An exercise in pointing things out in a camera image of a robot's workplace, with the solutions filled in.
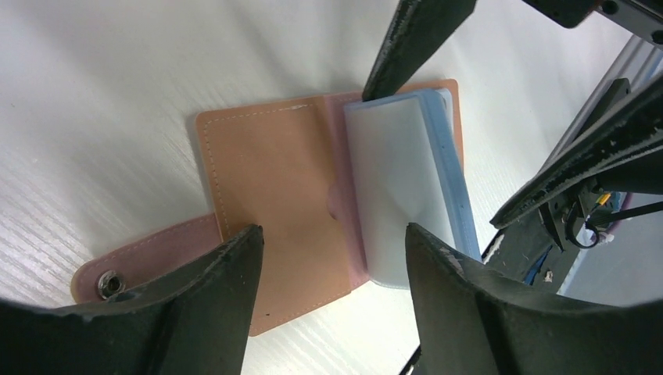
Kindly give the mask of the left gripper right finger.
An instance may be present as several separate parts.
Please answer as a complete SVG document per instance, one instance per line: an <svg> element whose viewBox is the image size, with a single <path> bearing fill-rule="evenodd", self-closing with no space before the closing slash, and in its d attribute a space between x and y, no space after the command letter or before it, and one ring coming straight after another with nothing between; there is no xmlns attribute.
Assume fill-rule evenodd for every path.
<svg viewBox="0 0 663 375"><path fill-rule="evenodd" d="M616 307L539 291L416 223L405 234L416 374L659 374L662 303Z"/></svg>

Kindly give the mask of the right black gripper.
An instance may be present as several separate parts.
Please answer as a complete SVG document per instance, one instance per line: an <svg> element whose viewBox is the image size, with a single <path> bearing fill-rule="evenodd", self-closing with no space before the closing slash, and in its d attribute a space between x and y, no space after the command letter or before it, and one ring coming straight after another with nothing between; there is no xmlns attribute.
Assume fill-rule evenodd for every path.
<svg viewBox="0 0 663 375"><path fill-rule="evenodd" d="M525 0L571 29L599 13L662 49L662 1ZM599 173L662 150L662 79L656 77L622 99L541 169L496 212L490 223L505 228L559 194Z"/></svg>

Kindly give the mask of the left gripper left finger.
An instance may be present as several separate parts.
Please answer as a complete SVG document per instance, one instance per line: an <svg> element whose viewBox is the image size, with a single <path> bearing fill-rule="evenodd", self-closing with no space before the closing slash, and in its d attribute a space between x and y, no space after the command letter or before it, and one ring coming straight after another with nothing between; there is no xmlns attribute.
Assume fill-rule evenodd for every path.
<svg viewBox="0 0 663 375"><path fill-rule="evenodd" d="M4 374L238 374L263 261L251 225L214 250L104 302L1 303Z"/></svg>

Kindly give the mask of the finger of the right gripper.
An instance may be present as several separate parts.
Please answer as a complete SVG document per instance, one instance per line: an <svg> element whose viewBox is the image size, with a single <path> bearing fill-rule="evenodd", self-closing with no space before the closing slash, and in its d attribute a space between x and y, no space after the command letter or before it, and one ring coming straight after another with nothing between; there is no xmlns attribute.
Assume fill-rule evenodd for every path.
<svg viewBox="0 0 663 375"><path fill-rule="evenodd" d="M394 95L474 12L475 6L475 0L400 1L364 85L362 100Z"/></svg>

